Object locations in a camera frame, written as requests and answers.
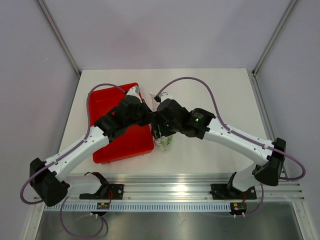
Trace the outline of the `green toy watermelon ball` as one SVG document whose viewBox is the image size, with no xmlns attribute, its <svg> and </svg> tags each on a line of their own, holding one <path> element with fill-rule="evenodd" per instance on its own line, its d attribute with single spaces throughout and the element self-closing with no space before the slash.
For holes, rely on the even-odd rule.
<svg viewBox="0 0 320 240">
<path fill-rule="evenodd" d="M 162 146 L 163 148 L 166 148 L 168 147 L 171 143 L 172 143 L 172 140 L 173 140 L 173 136 L 162 136 L 160 139 L 159 139 L 159 144 L 160 146 Z"/>
</svg>

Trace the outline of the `clear dotted zip bag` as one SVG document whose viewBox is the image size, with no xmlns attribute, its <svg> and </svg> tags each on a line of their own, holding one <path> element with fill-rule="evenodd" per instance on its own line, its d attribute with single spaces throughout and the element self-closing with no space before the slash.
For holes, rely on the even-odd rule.
<svg viewBox="0 0 320 240">
<path fill-rule="evenodd" d="M 152 105 L 152 111 L 155 112 L 157 110 L 157 107 L 160 105 L 154 97 L 156 96 L 154 93 L 149 93 L 151 97 L 151 105 Z M 162 136 L 158 139 L 153 138 L 154 143 L 158 146 L 158 148 L 163 151 L 164 153 L 168 153 L 172 149 L 172 141 L 173 136 Z"/>
</svg>

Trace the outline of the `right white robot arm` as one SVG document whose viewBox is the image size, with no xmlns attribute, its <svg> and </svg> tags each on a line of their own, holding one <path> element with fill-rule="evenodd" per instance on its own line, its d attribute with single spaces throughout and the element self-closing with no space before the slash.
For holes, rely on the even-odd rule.
<svg viewBox="0 0 320 240">
<path fill-rule="evenodd" d="M 275 187 L 279 184 L 285 156 L 286 142 L 249 141 L 249 136 L 240 137 L 224 127 L 217 117 L 202 108 L 188 111 L 173 99 L 165 99 L 151 113 L 152 134 L 156 139 L 175 133 L 189 138 L 198 138 L 221 144 L 234 150 L 253 163 L 242 171 L 234 172 L 228 183 L 217 188 L 215 199 L 243 199 L 250 188 L 257 184 Z"/>
</svg>

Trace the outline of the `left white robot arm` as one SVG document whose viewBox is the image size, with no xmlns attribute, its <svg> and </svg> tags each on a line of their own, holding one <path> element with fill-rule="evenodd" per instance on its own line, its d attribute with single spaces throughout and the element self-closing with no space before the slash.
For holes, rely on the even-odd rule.
<svg viewBox="0 0 320 240">
<path fill-rule="evenodd" d="M 123 136 L 128 128 L 150 124 L 150 114 L 151 109 L 144 100 L 138 96 L 125 96 L 73 145 L 47 160 L 35 158 L 29 166 L 30 186 L 48 207 L 72 195 L 82 199 L 108 199 L 109 182 L 100 173 L 76 177 L 69 174 L 90 155 Z"/>
</svg>

